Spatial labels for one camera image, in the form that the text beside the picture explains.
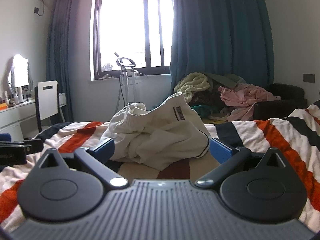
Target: orange box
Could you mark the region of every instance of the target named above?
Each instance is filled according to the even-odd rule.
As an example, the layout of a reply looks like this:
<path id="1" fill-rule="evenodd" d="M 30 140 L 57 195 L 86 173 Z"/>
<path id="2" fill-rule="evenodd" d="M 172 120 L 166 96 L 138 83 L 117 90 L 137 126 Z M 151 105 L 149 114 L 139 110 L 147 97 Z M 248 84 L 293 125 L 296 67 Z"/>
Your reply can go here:
<path id="1" fill-rule="evenodd" d="M 4 109 L 7 109 L 7 108 L 8 108 L 8 106 L 7 106 L 6 103 L 0 104 L 0 111 L 1 111 L 1 110 L 4 110 Z"/>

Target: white desk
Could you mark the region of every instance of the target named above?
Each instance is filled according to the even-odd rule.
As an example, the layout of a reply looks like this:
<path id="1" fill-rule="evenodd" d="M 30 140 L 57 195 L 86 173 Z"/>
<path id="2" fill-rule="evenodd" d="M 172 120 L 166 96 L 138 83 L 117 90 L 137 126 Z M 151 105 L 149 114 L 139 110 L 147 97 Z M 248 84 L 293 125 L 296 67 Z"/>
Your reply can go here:
<path id="1" fill-rule="evenodd" d="M 61 107 L 67 105 L 65 93 L 59 94 L 59 102 L 60 113 L 62 114 Z M 34 99 L 30 99 L 28 102 L 1 110 L 0 133 L 10 133 L 12 141 L 21 141 L 23 140 L 23 135 L 20 124 L 35 117 L 36 103 Z"/>

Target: ribbed surface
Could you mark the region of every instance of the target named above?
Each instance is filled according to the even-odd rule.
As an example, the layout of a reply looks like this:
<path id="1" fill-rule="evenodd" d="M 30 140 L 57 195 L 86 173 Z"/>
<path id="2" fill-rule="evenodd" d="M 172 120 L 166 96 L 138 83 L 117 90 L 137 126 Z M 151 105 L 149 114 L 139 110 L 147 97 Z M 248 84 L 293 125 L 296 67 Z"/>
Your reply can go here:
<path id="1" fill-rule="evenodd" d="M 99 209 L 85 218 L 57 225 L 28 220 L 12 233 L 15 240 L 307 240 L 303 224 L 253 224 L 228 213 L 212 191 L 188 180 L 137 180 L 110 192 Z"/>

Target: window frame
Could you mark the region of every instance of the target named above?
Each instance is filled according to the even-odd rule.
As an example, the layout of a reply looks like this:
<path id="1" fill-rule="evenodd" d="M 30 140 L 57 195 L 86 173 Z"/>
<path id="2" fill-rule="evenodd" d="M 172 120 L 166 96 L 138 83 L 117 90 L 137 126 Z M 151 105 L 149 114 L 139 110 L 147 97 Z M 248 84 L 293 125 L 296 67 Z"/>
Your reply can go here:
<path id="1" fill-rule="evenodd" d="M 94 25 L 93 25 L 93 69 L 94 78 L 98 80 L 106 74 L 113 77 L 120 77 L 121 70 L 102 71 L 101 70 L 101 52 L 100 52 L 100 10 L 102 0 L 95 0 L 94 6 Z M 160 12 L 160 0 L 158 0 L 158 11 L 159 11 L 159 34 L 160 34 L 160 56 L 161 66 L 151 66 L 151 52 L 150 52 L 150 40 L 149 40 L 149 19 L 148 19 L 148 0 L 143 0 L 144 9 L 144 29 L 145 29 L 145 57 L 146 67 L 136 68 L 140 73 L 145 75 L 160 75 L 170 74 L 170 66 L 164 65 L 164 46 L 162 36 L 162 23 L 161 23 L 161 12 Z"/>

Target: striped bedding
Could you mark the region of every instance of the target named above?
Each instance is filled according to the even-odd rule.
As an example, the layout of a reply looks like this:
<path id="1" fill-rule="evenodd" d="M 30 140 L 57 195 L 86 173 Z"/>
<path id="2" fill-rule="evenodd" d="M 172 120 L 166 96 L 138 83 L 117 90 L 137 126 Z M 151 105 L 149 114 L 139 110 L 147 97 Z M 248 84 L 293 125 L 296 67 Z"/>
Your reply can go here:
<path id="1" fill-rule="evenodd" d="M 57 124 L 39 137 L 44 151 L 54 147 L 70 153 L 80 146 L 99 143 L 108 123 L 83 122 Z M 308 200 L 300 221 L 311 230 L 320 230 L 320 101 L 308 109 L 296 109 L 285 120 L 207 124 L 212 137 L 234 146 L 245 146 L 253 152 L 278 147 L 304 183 Z M 0 224 L 8 232 L 17 228 L 24 217 L 17 203 L 17 190 L 42 153 L 27 156 L 26 165 L 7 167 L 0 173 Z M 138 163 L 109 161 L 107 166 L 132 181 L 133 179 L 191 179 L 195 181 L 219 164 L 207 154 L 200 159 L 185 159 L 157 171 Z"/>

